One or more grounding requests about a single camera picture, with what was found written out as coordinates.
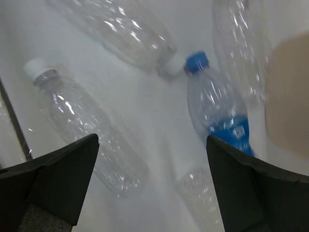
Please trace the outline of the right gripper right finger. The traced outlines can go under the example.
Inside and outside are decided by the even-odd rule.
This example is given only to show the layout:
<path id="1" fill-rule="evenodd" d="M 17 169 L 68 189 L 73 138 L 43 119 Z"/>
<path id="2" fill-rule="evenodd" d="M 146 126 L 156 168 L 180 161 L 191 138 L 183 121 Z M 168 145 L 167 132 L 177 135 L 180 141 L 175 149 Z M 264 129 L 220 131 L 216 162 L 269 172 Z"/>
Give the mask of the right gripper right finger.
<path id="1" fill-rule="evenodd" d="M 207 156 L 227 232 L 307 232 L 309 178 L 249 156 L 216 136 Z"/>

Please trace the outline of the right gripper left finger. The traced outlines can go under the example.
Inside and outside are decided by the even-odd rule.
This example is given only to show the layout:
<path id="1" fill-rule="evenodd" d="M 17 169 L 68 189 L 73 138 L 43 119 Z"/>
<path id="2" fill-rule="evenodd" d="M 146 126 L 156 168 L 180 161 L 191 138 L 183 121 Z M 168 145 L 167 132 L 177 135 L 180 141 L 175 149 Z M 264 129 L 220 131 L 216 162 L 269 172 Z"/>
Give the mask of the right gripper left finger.
<path id="1" fill-rule="evenodd" d="M 2 232 L 70 232 L 77 225 L 98 155 L 90 134 L 0 171 Z"/>

